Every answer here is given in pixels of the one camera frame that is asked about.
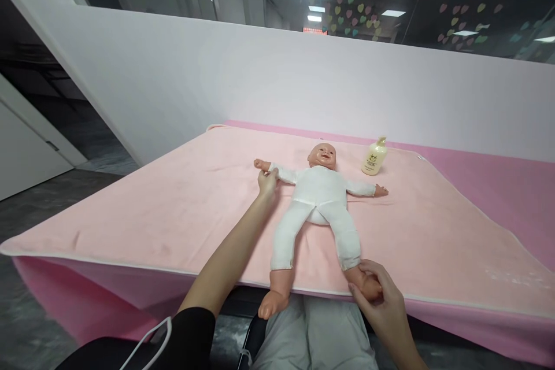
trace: baby doll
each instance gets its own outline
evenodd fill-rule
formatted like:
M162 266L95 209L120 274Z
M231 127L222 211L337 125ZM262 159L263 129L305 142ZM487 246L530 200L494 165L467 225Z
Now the baby doll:
M254 167L265 172L277 168L280 180L295 185L291 204L273 237L270 292L266 294L258 310L258 316L263 319L270 318L288 305L294 277L295 238L305 221L330 225L334 232L341 269L348 282L358 286L368 300L376 299L382 291L375 279L358 268L360 240L353 219L347 211L346 193L360 197L383 197L389 192L379 185L343 179L335 171L335 156L332 145L321 143L308 155L310 168L303 171L290 171L260 159L254 161Z

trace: pink towel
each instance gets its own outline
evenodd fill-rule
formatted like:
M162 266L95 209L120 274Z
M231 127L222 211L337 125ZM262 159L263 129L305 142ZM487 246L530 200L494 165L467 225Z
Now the pink towel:
M258 192L255 158L306 167L316 140L218 127L0 246L46 256L196 274ZM429 162L390 149L380 173L360 171L367 148L332 142L346 179L377 182L385 198L348 196L363 257L382 263L409 299L555 319L555 279L508 230L489 220ZM276 209L242 281L267 286ZM294 287L347 294L328 227L299 233Z

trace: white onesie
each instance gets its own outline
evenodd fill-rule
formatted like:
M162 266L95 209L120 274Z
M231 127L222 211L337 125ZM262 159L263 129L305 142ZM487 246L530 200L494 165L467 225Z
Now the white onesie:
M272 163L270 172L277 168L278 178L295 185L291 204L277 225L273 237L272 270L291 269L295 252L295 238L305 221L329 224L335 236L335 248L345 271L360 263L360 240L353 219L347 211L347 192L371 197L376 186L343 179L339 172L323 166L303 171L291 171Z

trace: gray pants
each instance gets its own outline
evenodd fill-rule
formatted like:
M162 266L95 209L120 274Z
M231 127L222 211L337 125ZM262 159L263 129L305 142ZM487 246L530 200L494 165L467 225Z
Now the gray pants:
M292 294L268 320L254 370L376 370L356 304Z

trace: doorway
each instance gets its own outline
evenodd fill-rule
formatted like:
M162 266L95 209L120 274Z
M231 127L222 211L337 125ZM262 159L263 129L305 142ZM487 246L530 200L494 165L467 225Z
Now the doorway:
M129 152L11 0L0 0L0 10L0 73L88 159L75 167L117 175L137 170Z

